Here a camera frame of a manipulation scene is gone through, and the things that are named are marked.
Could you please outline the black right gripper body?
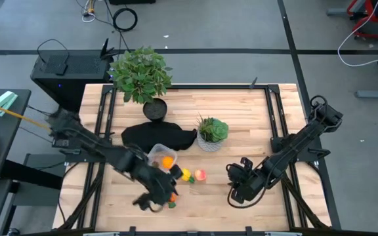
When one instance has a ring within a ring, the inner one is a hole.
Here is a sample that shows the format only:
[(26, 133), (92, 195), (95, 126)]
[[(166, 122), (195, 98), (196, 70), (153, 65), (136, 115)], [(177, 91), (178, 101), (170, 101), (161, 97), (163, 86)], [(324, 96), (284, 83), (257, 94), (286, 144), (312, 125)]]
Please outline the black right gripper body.
[(266, 175), (258, 170), (242, 171), (231, 174), (230, 181), (232, 182), (231, 199), (237, 203), (244, 203), (244, 201), (252, 201), (264, 189)]

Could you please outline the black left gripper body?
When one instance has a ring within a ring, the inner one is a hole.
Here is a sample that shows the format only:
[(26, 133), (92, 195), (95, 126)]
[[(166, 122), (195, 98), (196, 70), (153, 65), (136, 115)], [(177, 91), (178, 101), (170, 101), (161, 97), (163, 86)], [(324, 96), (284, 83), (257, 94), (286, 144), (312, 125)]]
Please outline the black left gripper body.
[(167, 173), (151, 176), (146, 186), (149, 200), (157, 205), (164, 205), (170, 200), (172, 194), (178, 194), (176, 184), (176, 180)]

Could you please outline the yellow toy pineapple green top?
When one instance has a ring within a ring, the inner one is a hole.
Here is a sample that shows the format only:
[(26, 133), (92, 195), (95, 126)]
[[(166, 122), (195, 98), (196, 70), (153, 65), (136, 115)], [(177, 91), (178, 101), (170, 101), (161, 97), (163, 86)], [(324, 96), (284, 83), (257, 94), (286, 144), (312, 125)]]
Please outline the yellow toy pineapple green top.
[(191, 184), (195, 182), (192, 173), (187, 168), (182, 169), (182, 180), (185, 182), (190, 182)]

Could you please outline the orange toy fruit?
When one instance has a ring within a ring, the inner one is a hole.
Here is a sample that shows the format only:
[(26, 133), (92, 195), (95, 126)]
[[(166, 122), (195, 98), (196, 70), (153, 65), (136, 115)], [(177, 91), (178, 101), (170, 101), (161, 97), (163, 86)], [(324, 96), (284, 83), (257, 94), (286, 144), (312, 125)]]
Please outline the orange toy fruit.
[(165, 169), (170, 169), (174, 165), (174, 158), (170, 156), (165, 156), (161, 160), (162, 167)]

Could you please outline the clear plastic tupperware container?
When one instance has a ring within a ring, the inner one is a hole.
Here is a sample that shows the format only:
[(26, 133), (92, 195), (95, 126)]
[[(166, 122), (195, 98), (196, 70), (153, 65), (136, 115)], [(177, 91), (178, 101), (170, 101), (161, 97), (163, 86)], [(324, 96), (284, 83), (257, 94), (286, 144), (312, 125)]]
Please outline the clear plastic tupperware container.
[(162, 167), (162, 164), (161, 164), (161, 160), (165, 157), (165, 156), (170, 156), (170, 157), (173, 157), (174, 158), (174, 164), (177, 163), (177, 159), (178, 159), (178, 155), (176, 153), (176, 151), (174, 151), (173, 149), (170, 149), (168, 148), (167, 146), (163, 145), (163, 144), (156, 144), (149, 152), (148, 154), (148, 164), (152, 166), (152, 163), (154, 161), (157, 161), (159, 163), (159, 169), (164, 171), (164, 172), (168, 172), (170, 169), (165, 169)]

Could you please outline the black cloth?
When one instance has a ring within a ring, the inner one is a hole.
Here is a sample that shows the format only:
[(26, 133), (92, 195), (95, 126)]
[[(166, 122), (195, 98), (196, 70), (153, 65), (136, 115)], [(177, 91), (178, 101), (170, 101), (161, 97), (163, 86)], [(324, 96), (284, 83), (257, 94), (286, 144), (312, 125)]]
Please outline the black cloth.
[(156, 144), (162, 144), (175, 151), (188, 149), (197, 137), (197, 130), (184, 130), (176, 123), (146, 122), (127, 127), (121, 133), (121, 139), (125, 146), (138, 146), (145, 153)]

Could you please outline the green succulent plant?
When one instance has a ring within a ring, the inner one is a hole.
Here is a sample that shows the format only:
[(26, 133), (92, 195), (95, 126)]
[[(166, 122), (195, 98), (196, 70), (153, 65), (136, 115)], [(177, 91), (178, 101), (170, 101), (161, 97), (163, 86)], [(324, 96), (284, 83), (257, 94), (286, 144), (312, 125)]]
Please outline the green succulent plant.
[(197, 138), (207, 143), (219, 143), (228, 138), (229, 127), (214, 117), (198, 119)]

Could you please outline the black round plant pot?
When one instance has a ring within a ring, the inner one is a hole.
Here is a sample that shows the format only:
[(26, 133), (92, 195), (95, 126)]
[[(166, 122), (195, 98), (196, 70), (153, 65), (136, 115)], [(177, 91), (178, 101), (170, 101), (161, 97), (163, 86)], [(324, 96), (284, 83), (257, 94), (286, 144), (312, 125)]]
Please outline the black round plant pot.
[(143, 113), (152, 122), (162, 122), (167, 114), (167, 104), (160, 98), (154, 98), (143, 105)]

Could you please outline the leafy green artificial tree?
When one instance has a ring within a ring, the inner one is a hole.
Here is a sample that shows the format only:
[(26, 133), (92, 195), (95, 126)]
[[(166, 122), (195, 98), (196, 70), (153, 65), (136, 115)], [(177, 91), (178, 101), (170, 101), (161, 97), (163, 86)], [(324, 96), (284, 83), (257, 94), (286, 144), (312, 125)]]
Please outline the leafy green artificial tree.
[(110, 64), (108, 74), (124, 102), (152, 103), (172, 85), (171, 71), (162, 55), (151, 47), (127, 51)]

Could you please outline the dark grey desk base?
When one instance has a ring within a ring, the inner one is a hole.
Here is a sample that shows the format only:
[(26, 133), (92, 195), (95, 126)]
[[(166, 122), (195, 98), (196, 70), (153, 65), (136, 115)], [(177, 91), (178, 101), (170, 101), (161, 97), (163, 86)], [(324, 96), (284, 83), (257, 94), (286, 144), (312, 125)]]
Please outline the dark grey desk base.
[(9, 192), (15, 206), (54, 207), (66, 167), (61, 154), (26, 154), (23, 163), (6, 160), (0, 179), (12, 182)]

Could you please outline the black computer tower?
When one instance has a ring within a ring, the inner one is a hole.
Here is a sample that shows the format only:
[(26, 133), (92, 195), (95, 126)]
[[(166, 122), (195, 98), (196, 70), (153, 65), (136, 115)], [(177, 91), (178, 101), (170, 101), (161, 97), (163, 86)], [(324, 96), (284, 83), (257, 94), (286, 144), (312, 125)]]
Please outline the black computer tower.
[[(31, 80), (60, 107), (78, 112), (87, 84), (108, 83), (113, 57), (100, 58), (99, 50), (44, 50), (31, 72)], [(55, 74), (59, 64), (66, 63), (64, 75)]]

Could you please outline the black box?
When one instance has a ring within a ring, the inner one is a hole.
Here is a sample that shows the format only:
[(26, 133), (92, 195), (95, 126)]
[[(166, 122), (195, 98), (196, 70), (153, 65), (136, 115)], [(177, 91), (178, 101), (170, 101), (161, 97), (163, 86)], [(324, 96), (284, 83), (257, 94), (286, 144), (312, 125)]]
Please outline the black box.
[(108, 0), (111, 5), (153, 4), (156, 0)]

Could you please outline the mint green stapler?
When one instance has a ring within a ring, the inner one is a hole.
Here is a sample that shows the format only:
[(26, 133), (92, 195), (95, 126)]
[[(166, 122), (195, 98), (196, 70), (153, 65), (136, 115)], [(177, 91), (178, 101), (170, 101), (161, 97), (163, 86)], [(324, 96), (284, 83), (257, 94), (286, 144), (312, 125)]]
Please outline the mint green stapler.
[[(11, 91), (6, 91), (4, 94), (0, 95), (0, 107), (3, 109), (9, 109), (18, 95)], [(0, 110), (0, 117), (4, 116), (5, 112)]]

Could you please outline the red and black cart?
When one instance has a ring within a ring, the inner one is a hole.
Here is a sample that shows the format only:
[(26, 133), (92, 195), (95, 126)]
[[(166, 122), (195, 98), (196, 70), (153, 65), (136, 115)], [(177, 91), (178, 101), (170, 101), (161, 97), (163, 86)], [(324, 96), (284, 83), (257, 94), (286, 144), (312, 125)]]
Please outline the red and black cart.
[(356, 39), (378, 39), (378, 0), (352, 0), (346, 13), (355, 21), (352, 30)]

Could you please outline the black aluminium table frame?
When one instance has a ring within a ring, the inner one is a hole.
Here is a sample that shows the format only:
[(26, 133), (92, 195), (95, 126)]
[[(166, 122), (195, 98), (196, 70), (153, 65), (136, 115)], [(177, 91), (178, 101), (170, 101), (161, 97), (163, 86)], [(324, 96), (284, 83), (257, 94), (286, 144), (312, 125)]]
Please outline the black aluminium table frame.
[[(125, 128), (148, 121), (142, 105), (124, 103), (123, 94), (102, 95), (108, 85), (87, 85), (80, 117), (86, 128), (101, 133), (114, 132), (114, 144), (121, 144)], [(167, 102), (166, 121), (184, 130), (196, 128), (200, 115), (216, 117), (229, 125), (228, 139), (216, 152), (205, 152), (195, 142), (178, 151), (177, 164), (192, 175), (206, 171), (206, 180), (190, 184), (178, 181), (177, 206), (167, 206), (160, 213), (141, 211), (131, 203), (145, 189), (104, 167), (103, 181), (73, 228), (91, 227), (110, 235), (221, 236), (263, 235), (261, 231), (289, 231), (290, 228), (313, 228), (312, 222), (280, 183), (266, 190), (261, 201), (251, 208), (236, 209), (228, 205), (230, 186), (225, 167), (242, 157), (259, 164), (271, 155), (270, 139), (299, 131), (306, 124), (303, 106), (295, 84), (175, 84), (162, 98)], [(65, 217), (80, 202), (83, 190), (94, 179), (98, 164), (82, 163), (66, 175), (60, 192), (60, 206)], [(308, 163), (296, 163), (287, 171), (293, 185), (321, 223), (331, 223), (321, 178)]]

